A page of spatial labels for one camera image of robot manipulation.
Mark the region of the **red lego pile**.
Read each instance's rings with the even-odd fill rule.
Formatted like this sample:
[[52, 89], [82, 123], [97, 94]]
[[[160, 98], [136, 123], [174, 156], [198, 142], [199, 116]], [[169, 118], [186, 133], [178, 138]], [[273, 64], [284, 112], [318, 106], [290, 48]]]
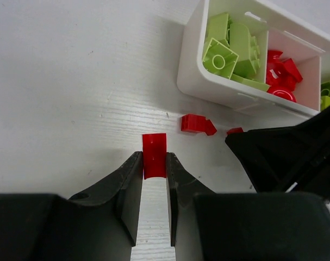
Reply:
[[291, 58], [281, 59], [283, 52], [271, 49], [267, 52], [266, 84], [267, 93], [297, 102], [293, 94], [303, 77]]

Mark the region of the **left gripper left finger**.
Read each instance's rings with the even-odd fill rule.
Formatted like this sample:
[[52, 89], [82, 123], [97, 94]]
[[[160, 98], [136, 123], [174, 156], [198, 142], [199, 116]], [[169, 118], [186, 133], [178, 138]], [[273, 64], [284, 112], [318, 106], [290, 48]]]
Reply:
[[142, 153], [135, 152], [70, 198], [0, 194], [0, 260], [130, 260], [142, 171]]

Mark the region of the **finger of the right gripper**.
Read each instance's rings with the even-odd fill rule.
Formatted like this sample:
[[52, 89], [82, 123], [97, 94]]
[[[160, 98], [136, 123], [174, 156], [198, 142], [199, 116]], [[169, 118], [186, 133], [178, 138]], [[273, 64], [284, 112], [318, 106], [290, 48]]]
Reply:
[[330, 192], [330, 106], [296, 126], [233, 133], [225, 143], [257, 192]]

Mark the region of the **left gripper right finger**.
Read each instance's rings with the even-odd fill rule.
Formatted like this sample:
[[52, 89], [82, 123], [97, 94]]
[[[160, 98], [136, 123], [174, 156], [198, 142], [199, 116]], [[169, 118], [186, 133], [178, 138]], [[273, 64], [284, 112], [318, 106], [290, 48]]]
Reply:
[[166, 156], [177, 260], [330, 260], [330, 212], [306, 192], [224, 193]]

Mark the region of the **green lego brick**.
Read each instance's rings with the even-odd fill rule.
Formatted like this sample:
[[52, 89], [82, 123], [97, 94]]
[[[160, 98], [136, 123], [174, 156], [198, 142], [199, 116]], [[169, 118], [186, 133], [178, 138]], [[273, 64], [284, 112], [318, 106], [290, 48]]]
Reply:
[[239, 55], [215, 38], [210, 38], [203, 48], [202, 63], [204, 68], [215, 75], [231, 79]]
[[330, 81], [321, 84], [321, 111], [330, 106]]
[[239, 56], [234, 74], [243, 78], [254, 77], [261, 67], [260, 48], [257, 38], [250, 34], [244, 24], [237, 22], [230, 24], [229, 47]]

